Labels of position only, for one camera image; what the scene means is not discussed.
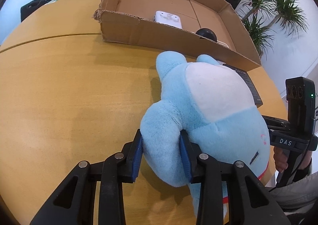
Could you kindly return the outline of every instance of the plush toy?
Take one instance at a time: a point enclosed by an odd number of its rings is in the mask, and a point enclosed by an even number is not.
[[[268,166],[269,134],[243,79],[208,55],[187,62],[180,53],[163,52],[156,69],[161,100],[149,107],[140,124],[144,156],[156,175],[175,187],[188,183],[179,149],[184,129],[204,153],[231,164],[241,160],[260,179]],[[189,187],[197,213],[200,184]]]

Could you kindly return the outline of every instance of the red trim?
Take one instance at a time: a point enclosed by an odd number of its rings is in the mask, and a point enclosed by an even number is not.
[[[266,167],[265,171],[258,177],[259,180],[261,180],[262,177],[265,175],[266,170],[268,169],[268,164],[269,164],[269,162],[267,162],[267,167]],[[223,198],[223,204],[225,204],[225,203],[229,203],[229,198],[228,197],[224,197]]]

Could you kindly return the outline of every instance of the person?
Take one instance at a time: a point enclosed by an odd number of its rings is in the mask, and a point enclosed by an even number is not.
[[[274,147],[274,161],[278,172],[287,169],[287,156],[283,149]],[[300,164],[293,183],[270,190],[271,196],[289,218],[291,225],[318,224],[318,172],[312,173],[312,151],[308,151]]]

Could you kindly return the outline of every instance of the blue gripper pad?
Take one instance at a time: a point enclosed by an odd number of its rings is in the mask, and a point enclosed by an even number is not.
[[[140,169],[140,163],[141,163],[141,158],[143,156],[143,145],[142,145],[143,138],[140,135],[139,140],[137,143],[135,155],[133,158],[133,166],[132,166],[132,173],[131,173],[131,178],[135,182],[136,178],[138,177],[139,169]]]
[[[186,178],[188,179],[188,182],[190,183],[192,180],[192,174],[191,174],[191,162],[190,158],[183,140],[182,135],[180,134],[180,155],[181,155],[181,161],[183,165],[183,170]]]

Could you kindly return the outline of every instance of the cardboard tray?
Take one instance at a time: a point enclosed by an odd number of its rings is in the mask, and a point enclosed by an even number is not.
[[[154,22],[158,10],[178,15],[183,29]],[[261,65],[249,33],[225,0],[102,0],[94,19],[106,42],[208,54],[244,71]],[[229,48],[195,34],[204,27]]]

